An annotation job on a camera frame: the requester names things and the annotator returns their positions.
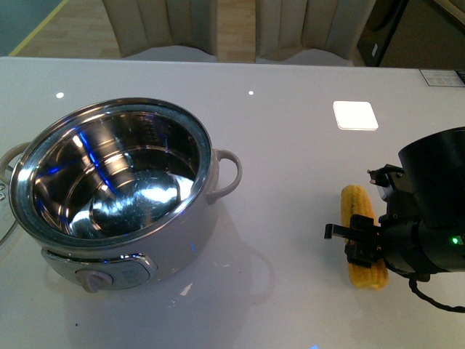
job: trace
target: beige chair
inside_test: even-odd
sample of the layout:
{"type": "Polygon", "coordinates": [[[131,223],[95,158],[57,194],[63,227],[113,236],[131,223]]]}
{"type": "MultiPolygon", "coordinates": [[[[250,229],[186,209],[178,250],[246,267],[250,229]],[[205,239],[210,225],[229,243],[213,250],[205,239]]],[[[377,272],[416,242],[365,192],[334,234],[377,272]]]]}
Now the beige chair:
{"type": "Polygon", "coordinates": [[[256,0],[256,62],[353,65],[375,0],[256,0]]]}
{"type": "Polygon", "coordinates": [[[217,61],[217,0],[103,0],[121,56],[217,61]]]}

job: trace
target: yellow corn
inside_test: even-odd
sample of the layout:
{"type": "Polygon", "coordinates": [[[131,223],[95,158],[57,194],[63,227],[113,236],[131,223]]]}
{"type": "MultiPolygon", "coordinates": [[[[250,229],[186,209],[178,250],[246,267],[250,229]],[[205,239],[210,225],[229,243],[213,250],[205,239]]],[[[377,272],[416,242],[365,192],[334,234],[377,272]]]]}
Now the yellow corn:
{"type": "MultiPolygon", "coordinates": [[[[360,185],[348,185],[341,192],[341,223],[344,227],[349,227],[353,214],[361,214],[376,221],[370,198],[360,185]]],[[[371,268],[352,263],[348,266],[350,281],[359,289],[382,289],[387,285],[389,276],[382,259],[371,268]]]]}

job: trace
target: label sticker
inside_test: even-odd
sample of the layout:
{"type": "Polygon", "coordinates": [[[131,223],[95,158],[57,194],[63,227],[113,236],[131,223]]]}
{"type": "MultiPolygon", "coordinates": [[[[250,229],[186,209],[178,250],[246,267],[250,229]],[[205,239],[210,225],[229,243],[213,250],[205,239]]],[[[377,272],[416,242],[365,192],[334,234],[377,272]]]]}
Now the label sticker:
{"type": "Polygon", "coordinates": [[[420,69],[429,86],[465,87],[464,71],[438,71],[420,69]]]}

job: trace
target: electric cooking pot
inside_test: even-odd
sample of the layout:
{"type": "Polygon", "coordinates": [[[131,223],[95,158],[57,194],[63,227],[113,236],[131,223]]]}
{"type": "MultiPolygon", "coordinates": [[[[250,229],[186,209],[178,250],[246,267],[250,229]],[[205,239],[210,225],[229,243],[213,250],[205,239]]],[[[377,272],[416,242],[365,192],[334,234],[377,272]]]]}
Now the electric cooking pot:
{"type": "Polygon", "coordinates": [[[194,115],[161,100],[125,98],[56,121],[27,146],[9,181],[10,206],[44,259],[88,292],[162,279],[211,235],[214,202],[239,184],[236,155],[213,149],[194,115]],[[235,179],[216,189],[219,161],[235,179]]]}

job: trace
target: glossy tabletop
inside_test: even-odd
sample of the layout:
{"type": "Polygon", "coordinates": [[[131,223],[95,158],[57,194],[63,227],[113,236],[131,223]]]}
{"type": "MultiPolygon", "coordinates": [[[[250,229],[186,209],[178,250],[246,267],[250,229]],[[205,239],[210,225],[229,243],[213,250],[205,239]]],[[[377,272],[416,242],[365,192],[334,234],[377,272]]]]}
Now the glossy tabletop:
{"type": "MultiPolygon", "coordinates": [[[[197,259],[133,289],[86,293],[18,228],[0,250],[0,348],[463,346],[464,315],[433,308],[393,273],[381,291],[354,288],[344,241],[323,234],[340,223],[345,185],[364,185],[385,213],[366,170],[400,166],[404,146],[463,126],[465,88],[430,87],[418,70],[4,57],[0,153],[117,97],[188,109],[215,148],[241,159],[242,182],[216,203],[217,225],[197,259]],[[337,100],[369,102],[379,128],[339,129],[337,100]]],[[[222,161],[220,185],[234,175],[222,161]]],[[[463,273],[421,289],[465,305],[463,273]]]]}

